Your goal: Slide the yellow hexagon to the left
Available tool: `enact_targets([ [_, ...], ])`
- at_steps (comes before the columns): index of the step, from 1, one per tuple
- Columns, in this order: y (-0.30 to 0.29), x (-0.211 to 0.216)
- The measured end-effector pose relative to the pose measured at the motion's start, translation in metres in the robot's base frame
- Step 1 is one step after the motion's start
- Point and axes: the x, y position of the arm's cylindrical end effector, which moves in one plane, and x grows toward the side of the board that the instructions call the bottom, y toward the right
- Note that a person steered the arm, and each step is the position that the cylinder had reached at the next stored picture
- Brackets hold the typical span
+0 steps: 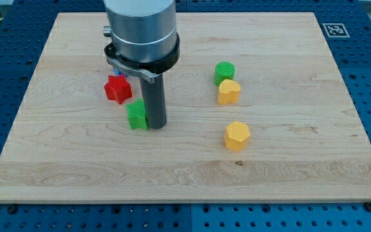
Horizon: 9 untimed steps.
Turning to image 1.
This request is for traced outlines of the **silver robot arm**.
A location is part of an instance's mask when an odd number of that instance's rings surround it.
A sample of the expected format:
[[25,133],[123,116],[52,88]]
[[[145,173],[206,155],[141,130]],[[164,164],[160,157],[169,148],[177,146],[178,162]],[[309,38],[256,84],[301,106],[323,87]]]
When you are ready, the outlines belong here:
[[104,0],[111,38],[104,48],[107,62],[138,77],[147,123],[153,129],[167,123],[164,72],[180,57],[174,0]]

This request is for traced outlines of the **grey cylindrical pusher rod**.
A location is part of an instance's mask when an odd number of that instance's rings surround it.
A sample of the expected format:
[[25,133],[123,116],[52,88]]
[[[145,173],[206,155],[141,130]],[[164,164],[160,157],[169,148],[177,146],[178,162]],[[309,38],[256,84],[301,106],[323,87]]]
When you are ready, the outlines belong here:
[[153,78],[154,83],[140,79],[146,119],[150,128],[161,129],[167,123],[163,75]]

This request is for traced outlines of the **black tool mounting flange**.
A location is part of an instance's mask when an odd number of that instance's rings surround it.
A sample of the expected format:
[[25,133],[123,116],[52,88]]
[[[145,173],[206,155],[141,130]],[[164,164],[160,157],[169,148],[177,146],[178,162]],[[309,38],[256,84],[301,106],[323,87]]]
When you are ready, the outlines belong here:
[[108,64],[112,65],[114,68],[128,75],[145,79],[147,82],[153,84],[154,78],[159,77],[164,72],[174,67],[178,61],[180,57],[180,36],[176,34],[175,46],[165,57],[149,63],[131,61],[123,57],[118,53],[113,43],[109,43],[105,46],[104,53]]

